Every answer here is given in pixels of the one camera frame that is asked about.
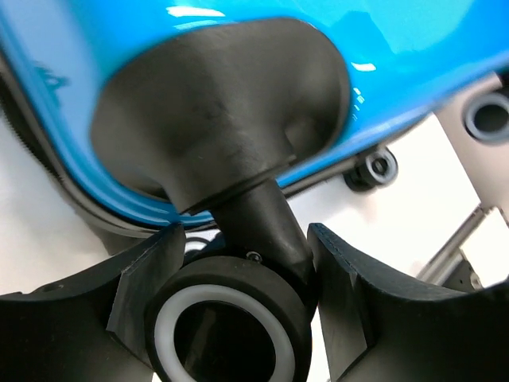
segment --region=blue plastic casing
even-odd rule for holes
[[[128,61],[181,33],[296,18],[348,64],[352,109],[328,152],[279,179],[308,177],[430,113],[452,93],[509,65],[508,0],[0,0],[0,49],[73,179],[140,224],[201,224],[115,181],[89,136],[103,85]]]

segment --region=metal rod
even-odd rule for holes
[[[446,279],[456,265],[461,262],[462,256],[458,249],[479,227],[488,213],[489,210],[482,208],[480,205],[477,206],[467,220],[463,222],[437,254],[419,272],[417,279],[440,285],[441,281]]]

